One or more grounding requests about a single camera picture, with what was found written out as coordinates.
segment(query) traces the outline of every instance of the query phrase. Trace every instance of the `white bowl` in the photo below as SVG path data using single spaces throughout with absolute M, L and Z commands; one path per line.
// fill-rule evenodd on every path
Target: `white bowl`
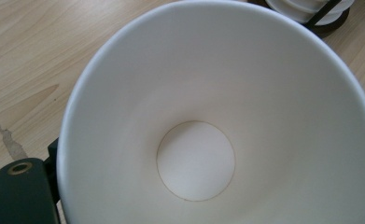
M 286 3 L 290 4 L 292 7 L 296 9 L 307 12 L 307 13 L 316 13 L 318 12 L 327 1 L 319 1 L 319 0 L 284 0 Z M 334 7 L 329 14 L 332 13 L 341 13 L 351 7 L 354 3 L 354 0 L 343 0 L 339 4 Z
M 275 11 L 281 13 L 284 16 L 293 19 L 298 23 L 306 23 L 308 22 L 315 13 L 309 13 L 305 11 L 301 11 L 292 5 L 288 4 L 286 0 L 266 0 L 266 3 Z M 316 25 L 327 25 L 334 21 L 336 21 L 343 12 L 338 13 L 329 13 L 324 16 Z
M 72 224 L 365 224 L 365 95 L 278 13 L 173 3 L 87 65 L 57 167 Z

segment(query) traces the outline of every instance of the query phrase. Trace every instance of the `metal grommet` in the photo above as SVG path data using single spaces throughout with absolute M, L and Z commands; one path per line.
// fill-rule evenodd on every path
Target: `metal grommet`
M 20 175 L 33 167 L 28 161 L 19 162 L 7 170 L 8 175 Z

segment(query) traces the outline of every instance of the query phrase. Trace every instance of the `table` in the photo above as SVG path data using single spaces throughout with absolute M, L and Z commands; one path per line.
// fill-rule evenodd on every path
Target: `table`
M 89 59 L 123 25 L 168 0 L 0 0 L 0 168 L 48 156 Z M 324 41 L 365 90 L 365 0 Z

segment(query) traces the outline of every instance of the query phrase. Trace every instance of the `wooden table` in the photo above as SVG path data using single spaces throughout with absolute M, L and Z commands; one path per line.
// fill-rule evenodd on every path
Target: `wooden table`
M 0 168 L 45 159 L 89 59 L 128 21 L 167 0 L 0 0 Z M 365 0 L 324 39 L 365 90 Z

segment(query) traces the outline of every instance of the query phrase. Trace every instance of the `black metal holder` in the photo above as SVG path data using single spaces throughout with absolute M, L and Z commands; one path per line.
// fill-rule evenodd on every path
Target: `black metal holder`
M 334 22 L 327 25 L 316 25 L 324 16 L 326 16 L 337 4 L 342 0 L 329 0 L 308 22 L 302 24 L 308 30 L 323 38 L 332 34 L 339 29 L 347 20 L 350 8 L 346 9 L 342 15 Z M 271 8 L 265 0 L 248 0 L 247 2 L 259 5 L 262 7 Z
M 42 161 L 27 158 L 0 169 L 0 224 L 59 224 L 56 203 L 58 139 L 48 147 Z

